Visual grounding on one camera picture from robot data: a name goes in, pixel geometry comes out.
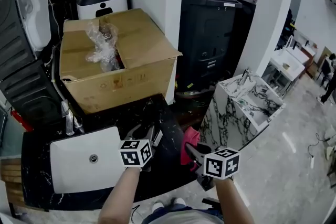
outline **black cable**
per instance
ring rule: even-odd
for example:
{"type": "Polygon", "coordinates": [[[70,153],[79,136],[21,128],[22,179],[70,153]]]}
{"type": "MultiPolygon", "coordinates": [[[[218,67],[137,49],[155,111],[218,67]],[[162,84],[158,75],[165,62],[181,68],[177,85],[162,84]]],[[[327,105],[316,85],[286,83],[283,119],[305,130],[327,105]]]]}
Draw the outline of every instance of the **black cable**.
{"type": "Polygon", "coordinates": [[[310,154],[309,148],[310,148],[311,146],[317,146],[317,145],[319,144],[320,141],[322,141],[322,142],[327,142],[328,140],[330,140],[330,138],[329,138],[329,139],[326,139],[326,140],[320,139],[320,136],[319,136],[318,133],[316,133],[315,136],[316,136],[316,138],[317,138],[317,140],[318,140],[317,143],[316,143],[316,144],[311,144],[311,145],[308,146],[308,154],[309,154],[312,158],[313,158],[314,156],[310,154]]]}
{"type": "Polygon", "coordinates": [[[132,215],[131,215],[131,221],[132,221],[132,224],[135,224],[134,221],[133,221],[133,215],[135,213],[135,211],[140,207],[140,205],[137,205],[135,207],[133,207],[132,209],[134,209],[134,211],[132,212],[132,215]]]}

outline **cardboard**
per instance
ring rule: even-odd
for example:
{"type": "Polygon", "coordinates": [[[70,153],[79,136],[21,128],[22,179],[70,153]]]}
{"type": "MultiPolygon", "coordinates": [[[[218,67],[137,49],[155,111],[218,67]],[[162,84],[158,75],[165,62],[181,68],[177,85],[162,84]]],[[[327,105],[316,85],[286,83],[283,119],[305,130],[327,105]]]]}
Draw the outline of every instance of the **cardboard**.
{"type": "Polygon", "coordinates": [[[158,93],[165,96],[179,55],[141,9],[72,20],[64,24],[60,77],[85,113],[93,113],[158,93]],[[89,21],[112,23],[118,28],[116,47],[124,69],[104,73],[100,63],[86,61],[86,55],[94,51],[85,32],[89,21]]]}

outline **red cloth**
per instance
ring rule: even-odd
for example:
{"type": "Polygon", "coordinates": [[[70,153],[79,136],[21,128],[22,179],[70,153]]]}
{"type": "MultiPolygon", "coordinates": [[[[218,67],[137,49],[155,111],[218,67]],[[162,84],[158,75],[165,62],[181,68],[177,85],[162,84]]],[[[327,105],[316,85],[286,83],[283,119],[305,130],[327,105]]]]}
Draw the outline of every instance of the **red cloth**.
{"type": "Polygon", "coordinates": [[[184,148],[185,143],[188,142],[192,144],[193,146],[197,146],[197,144],[199,143],[199,139],[200,139],[200,132],[196,131],[192,127],[189,127],[184,132],[183,139],[182,139],[182,148],[181,148],[181,165],[187,165],[190,162],[193,162],[193,160],[189,157],[188,153],[185,151],[185,148],[184,148]]]}

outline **clear plastic bag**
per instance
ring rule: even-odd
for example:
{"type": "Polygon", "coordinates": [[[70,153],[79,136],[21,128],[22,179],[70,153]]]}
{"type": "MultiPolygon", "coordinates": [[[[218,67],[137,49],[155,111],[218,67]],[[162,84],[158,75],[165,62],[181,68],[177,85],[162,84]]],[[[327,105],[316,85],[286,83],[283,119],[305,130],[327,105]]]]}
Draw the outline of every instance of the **clear plastic bag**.
{"type": "Polygon", "coordinates": [[[116,58],[115,43],[118,39],[118,29],[113,24],[104,24],[99,27],[93,22],[88,23],[86,34],[95,43],[96,51],[86,56],[88,62],[100,62],[103,72],[120,69],[116,58]]]}

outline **black pants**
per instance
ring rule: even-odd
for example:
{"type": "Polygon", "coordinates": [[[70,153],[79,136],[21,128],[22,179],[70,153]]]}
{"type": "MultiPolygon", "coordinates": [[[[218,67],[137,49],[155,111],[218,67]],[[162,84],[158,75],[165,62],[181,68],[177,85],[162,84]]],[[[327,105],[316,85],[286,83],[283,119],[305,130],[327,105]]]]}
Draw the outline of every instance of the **black pants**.
{"type": "Polygon", "coordinates": [[[334,73],[334,75],[332,76],[332,79],[329,83],[327,92],[325,93],[324,96],[321,97],[321,101],[322,103],[325,103],[326,100],[329,98],[329,96],[331,95],[331,93],[333,92],[333,90],[336,88],[336,72],[334,73]]]}

